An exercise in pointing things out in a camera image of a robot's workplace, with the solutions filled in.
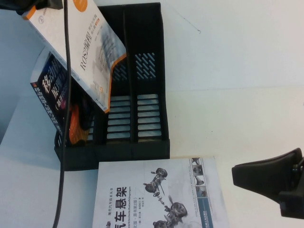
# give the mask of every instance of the plastic file organizer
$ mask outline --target plastic file organizer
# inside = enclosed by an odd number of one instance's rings
[[[66,171],[98,169],[98,163],[105,161],[170,157],[161,5],[99,9],[123,41],[127,58],[114,69],[110,113],[96,106],[86,146],[66,149]],[[59,158],[60,144],[57,133]]]

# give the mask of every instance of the book cover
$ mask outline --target book cover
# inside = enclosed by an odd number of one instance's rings
[[[33,7],[23,18],[66,68],[63,9]],[[113,69],[126,58],[126,49],[93,0],[68,1],[68,31],[72,76],[107,113]]]
[[[34,66],[30,83],[61,135],[68,86],[66,79],[66,69],[47,48],[43,48]]]
[[[56,130],[62,136],[67,108],[67,71],[47,47],[43,48],[37,58],[30,83]],[[74,79],[71,86],[67,142],[74,145],[80,141],[92,140],[89,134],[93,130],[91,126],[93,108],[91,99]]]
[[[214,158],[100,162],[100,227],[228,228]]]

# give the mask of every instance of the white desk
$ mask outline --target white desk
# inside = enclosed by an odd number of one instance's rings
[[[171,157],[215,156],[232,228],[303,227],[279,205],[235,187],[239,163],[304,148],[304,87],[167,93]],[[48,228],[56,210],[55,128],[22,98],[0,146],[0,227]],[[60,228],[92,226],[97,170],[66,172]]]

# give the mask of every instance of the white book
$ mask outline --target white book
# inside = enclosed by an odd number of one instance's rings
[[[68,31],[73,78],[106,113],[113,68],[126,50],[93,0],[69,0]],[[63,9],[33,7],[23,14],[52,54],[66,68]]]
[[[214,158],[99,163],[93,228],[228,228]]]

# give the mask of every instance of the black cable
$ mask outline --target black cable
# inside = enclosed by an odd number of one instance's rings
[[[64,24],[65,24],[65,40],[66,40],[66,69],[67,69],[67,83],[68,83],[68,93],[67,93],[67,106],[65,111],[65,128],[63,131],[63,140],[61,142],[61,163],[60,163],[60,180],[59,180],[59,191],[58,191],[58,202],[56,208],[56,215],[54,219],[53,228],[57,228],[61,204],[62,204],[62,194],[63,194],[63,182],[65,178],[65,160],[66,160],[66,141],[67,141],[67,132],[69,126],[69,111],[70,111],[70,99],[71,99],[71,56],[70,56],[70,44],[68,39],[68,19],[67,19],[67,0],[64,0]]]

